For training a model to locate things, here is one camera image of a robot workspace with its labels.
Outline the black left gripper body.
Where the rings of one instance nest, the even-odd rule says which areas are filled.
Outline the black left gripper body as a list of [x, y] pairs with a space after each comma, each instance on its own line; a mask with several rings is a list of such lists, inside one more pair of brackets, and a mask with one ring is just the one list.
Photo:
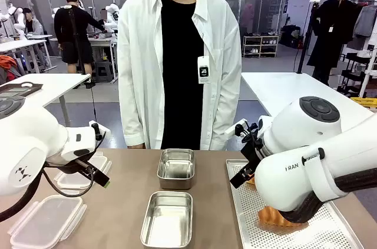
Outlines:
[[78, 172], [75, 160], [88, 161], [95, 154], [95, 151], [89, 149], [81, 149], [76, 151], [64, 152], [61, 151], [48, 157], [44, 163], [44, 167], [57, 168], [66, 174], [73, 174]]

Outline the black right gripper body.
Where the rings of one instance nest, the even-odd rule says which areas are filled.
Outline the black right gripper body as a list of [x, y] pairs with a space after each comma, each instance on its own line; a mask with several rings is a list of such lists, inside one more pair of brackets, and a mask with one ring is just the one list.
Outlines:
[[262, 140], [257, 138], [257, 131], [252, 131], [242, 139], [242, 143], [244, 146], [241, 149], [241, 153], [248, 160], [244, 171], [246, 173], [254, 173], [257, 166], [264, 158], [264, 154], [262, 153]]

